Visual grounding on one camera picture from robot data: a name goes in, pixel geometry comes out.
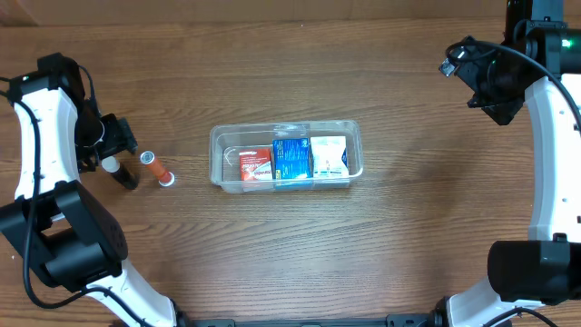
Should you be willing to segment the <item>white medicine box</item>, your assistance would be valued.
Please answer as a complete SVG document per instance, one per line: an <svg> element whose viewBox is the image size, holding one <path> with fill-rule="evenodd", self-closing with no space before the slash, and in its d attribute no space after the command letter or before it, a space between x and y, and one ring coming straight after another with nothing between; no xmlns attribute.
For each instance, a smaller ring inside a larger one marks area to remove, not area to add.
<svg viewBox="0 0 581 327"><path fill-rule="evenodd" d="M310 139L314 178L349 176L345 136L315 136Z"/></svg>

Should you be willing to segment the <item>black tube white cap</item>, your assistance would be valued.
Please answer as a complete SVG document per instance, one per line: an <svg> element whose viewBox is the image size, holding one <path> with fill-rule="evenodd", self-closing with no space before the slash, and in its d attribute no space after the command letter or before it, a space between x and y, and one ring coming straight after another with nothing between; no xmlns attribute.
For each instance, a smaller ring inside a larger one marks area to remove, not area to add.
<svg viewBox="0 0 581 327"><path fill-rule="evenodd" d="M119 162L114 156L103 158L101 161L102 168L112 176L112 178L124 188L134 190L138 186L137 178Z"/></svg>

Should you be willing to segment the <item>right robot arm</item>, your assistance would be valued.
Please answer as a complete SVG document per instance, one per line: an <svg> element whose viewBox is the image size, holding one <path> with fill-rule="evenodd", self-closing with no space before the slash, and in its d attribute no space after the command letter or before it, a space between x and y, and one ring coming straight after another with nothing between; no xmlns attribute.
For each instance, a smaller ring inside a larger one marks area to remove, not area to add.
<svg viewBox="0 0 581 327"><path fill-rule="evenodd" d="M508 326L580 296L580 33L560 1L511 0L499 44L466 37L440 66L468 102L500 125L526 108L534 142L534 203L524 241L497 241L486 276L441 299L426 326Z"/></svg>

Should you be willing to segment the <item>orange tube white cap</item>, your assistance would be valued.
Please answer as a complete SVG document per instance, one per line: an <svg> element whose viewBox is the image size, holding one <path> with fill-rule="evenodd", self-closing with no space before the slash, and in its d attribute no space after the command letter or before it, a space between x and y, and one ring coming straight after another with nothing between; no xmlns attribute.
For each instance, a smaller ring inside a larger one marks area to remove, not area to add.
<svg viewBox="0 0 581 327"><path fill-rule="evenodd" d="M141 153L140 162L149 169L161 186L168 187L175 183L174 174L165 168L152 151Z"/></svg>

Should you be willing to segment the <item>red medicine box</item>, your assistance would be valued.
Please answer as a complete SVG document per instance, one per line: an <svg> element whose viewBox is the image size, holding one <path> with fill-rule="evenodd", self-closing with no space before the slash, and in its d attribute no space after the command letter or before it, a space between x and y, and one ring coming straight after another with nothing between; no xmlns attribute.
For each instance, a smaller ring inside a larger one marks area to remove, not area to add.
<svg viewBox="0 0 581 327"><path fill-rule="evenodd" d="M241 179L269 181L272 179L271 149L260 147L239 152Z"/></svg>

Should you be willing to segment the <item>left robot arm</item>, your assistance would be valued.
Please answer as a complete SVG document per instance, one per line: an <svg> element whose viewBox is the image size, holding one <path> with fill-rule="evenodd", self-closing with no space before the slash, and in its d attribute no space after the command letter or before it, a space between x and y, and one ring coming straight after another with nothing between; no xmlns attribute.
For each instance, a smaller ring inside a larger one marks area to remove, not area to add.
<svg viewBox="0 0 581 327"><path fill-rule="evenodd" d="M88 70L59 53L8 80L4 97L21 131L15 199L1 210L1 232L23 260L30 301L49 309L32 279L63 287L69 300L89 296L127 326L186 326L189 318L137 272L121 225L82 185L103 168L128 190L138 182L117 159L138 144L129 124L102 114Z"/></svg>

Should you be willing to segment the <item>blue medicine box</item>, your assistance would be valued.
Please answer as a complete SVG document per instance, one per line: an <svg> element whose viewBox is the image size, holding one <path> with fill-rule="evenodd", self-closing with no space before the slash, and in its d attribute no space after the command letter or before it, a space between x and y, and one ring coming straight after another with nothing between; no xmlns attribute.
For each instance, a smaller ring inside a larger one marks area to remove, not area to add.
<svg viewBox="0 0 581 327"><path fill-rule="evenodd" d="M310 140L308 138L277 139L272 142L274 177L280 187L311 183Z"/></svg>

